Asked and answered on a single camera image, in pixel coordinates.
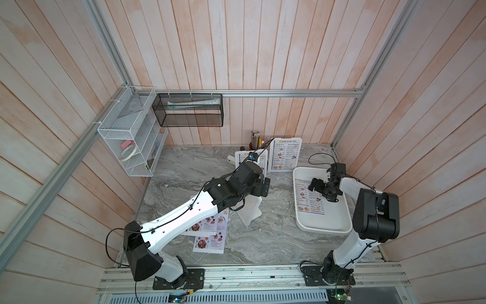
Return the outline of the white menu holder front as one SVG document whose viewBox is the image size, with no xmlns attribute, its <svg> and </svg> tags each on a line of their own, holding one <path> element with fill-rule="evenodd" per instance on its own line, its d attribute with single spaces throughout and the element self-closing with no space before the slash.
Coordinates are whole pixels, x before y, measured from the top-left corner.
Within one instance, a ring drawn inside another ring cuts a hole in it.
<svg viewBox="0 0 486 304">
<path fill-rule="evenodd" d="M 299 161 L 301 138 L 275 138 L 270 145 L 268 172 L 292 172 Z"/>
</svg>

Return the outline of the red special menu sheet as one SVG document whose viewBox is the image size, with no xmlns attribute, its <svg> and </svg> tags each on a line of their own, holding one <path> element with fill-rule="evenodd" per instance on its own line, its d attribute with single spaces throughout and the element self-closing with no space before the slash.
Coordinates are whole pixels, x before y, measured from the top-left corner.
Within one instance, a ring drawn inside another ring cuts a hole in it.
<svg viewBox="0 0 486 304">
<path fill-rule="evenodd" d="M 223 231 L 225 225 L 225 215 L 217 214 L 193 224 L 182 234 L 185 236 L 211 236 Z"/>
<path fill-rule="evenodd" d="M 211 236 L 195 236 L 193 252 L 223 254 L 229 222 L 229 211 L 224 210 L 220 215 L 225 215 L 226 225 L 224 230 Z"/>
</svg>

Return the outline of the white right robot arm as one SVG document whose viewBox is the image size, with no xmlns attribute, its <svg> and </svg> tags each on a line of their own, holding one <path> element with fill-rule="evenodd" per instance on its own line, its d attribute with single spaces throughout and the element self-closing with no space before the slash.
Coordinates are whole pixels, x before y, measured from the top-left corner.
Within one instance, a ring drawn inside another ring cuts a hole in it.
<svg viewBox="0 0 486 304">
<path fill-rule="evenodd" d="M 347 235 L 343 244 L 325 257 L 316 274 L 310 274 L 308 266 L 301 267 L 314 284 L 346 282 L 372 248 L 398 237 L 398 196 L 350 176 L 345 164 L 333 163 L 328 169 L 297 167 L 292 182 L 298 228 Z"/>
</svg>

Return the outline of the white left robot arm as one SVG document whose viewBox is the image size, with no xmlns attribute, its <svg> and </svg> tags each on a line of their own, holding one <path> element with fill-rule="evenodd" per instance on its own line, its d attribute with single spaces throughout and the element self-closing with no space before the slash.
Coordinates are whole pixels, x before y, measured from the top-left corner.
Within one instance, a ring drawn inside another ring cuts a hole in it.
<svg viewBox="0 0 486 304">
<path fill-rule="evenodd" d="M 225 209 L 235 208 L 249 195 L 266 197 L 271 180 L 254 162 L 243 162 L 235 171 L 206 182 L 196 196 L 164 216 L 124 228 L 123 250 L 135 282 L 150 277 L 179 289 L 190 281 L 184 261 L 163 248 L 191 226 Z"/>
</svg>

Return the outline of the white menu holder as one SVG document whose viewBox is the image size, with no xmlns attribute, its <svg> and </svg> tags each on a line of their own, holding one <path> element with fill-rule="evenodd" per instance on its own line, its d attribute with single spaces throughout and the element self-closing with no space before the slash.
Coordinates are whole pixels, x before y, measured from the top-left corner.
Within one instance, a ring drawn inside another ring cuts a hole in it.
<svg viewBox="0 0 486 304">
<path fill-rule="evenodd" d="M 268 151 L 266 149 L 259 149 L 256 151 L 237 151 L 234 154 L 235 168 L 238 168 L 242 162 L 256 163 L 263 171 L 264 176 L 267 176 Z"/>
<path fill-rule="evenodd" d="M 270 145 L 268 172 L 292 172 L 299 161 L 301 138 L 275 138 Z"/>
<path fill-rule="evenodd" d="M 244 201 L 239 202 L 235 206 L 237 215 L 246 227 L 248 227 L 253 220 L 262 216 L 262 211 L 259 209 L 261 203 L 262 197 L 248 195 L 245 197 Z"/>
</svg>

